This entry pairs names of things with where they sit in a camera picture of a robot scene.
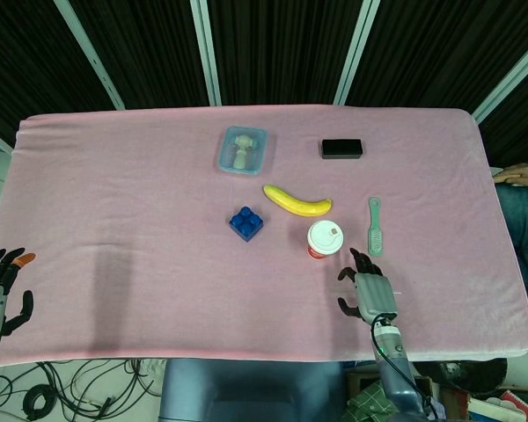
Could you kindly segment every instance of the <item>paper cup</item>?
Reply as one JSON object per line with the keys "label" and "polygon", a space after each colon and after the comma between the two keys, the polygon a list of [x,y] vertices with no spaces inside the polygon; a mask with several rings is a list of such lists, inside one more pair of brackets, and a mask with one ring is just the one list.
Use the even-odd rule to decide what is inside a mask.
{"label": "paper cup", "polygon": [[315,222],[307,232],[307,253],[313,259],[322,259],[338,252],[344,235],[338,224],[328,220]]}

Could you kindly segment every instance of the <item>blue toy block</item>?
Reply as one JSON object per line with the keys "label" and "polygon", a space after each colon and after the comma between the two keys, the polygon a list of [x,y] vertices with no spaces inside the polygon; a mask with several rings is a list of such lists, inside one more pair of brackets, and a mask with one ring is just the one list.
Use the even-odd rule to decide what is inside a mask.
{"label": "blue toy block", "polygon": [[229,221],[229,225],[248,242],[262,228],[264,222],[249,207],[242,207]]}

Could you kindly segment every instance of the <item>banana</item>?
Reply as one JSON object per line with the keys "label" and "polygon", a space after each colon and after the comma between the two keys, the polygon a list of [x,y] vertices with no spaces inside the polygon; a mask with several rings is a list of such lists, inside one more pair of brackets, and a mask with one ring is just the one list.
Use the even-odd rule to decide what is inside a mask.
{"label": "banana", "polygon": [[284,192],[279,187],[273,185],[264,185],[263,189],[266,196],[268,196],[272,202],[295,215],[301,215],[303,217],[317,217],[326,214],[333,205],[333,202],[330,199],[320,200],[319,202],[305,202],[304,200],[298,200]]}

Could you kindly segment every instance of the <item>cup lid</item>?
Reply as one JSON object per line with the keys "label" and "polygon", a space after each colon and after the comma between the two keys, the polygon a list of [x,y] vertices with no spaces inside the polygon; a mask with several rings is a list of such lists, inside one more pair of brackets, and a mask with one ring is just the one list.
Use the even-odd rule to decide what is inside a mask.
{"label": "cup lid", "polygon": [[309,228],[307,242],[314,251],[323,255],[331,255],[342,247],[344,235],[335,222],[321,220]]}

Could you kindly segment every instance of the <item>blue plastic box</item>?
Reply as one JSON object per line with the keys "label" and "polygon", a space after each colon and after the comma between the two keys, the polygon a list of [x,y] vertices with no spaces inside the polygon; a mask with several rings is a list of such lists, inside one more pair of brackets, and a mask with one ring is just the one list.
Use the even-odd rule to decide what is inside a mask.
{"label": "blue plastic box", "polygon": [[262,228],[264,222],[249,207],[242,207],[229,221],[235,232],[248,242]]}
{"label": "blue plastic box", "polygon": [[240,174],[258,174],[266,155],[268,132],[256,127],[231,126],[225,132],[219,168]]}

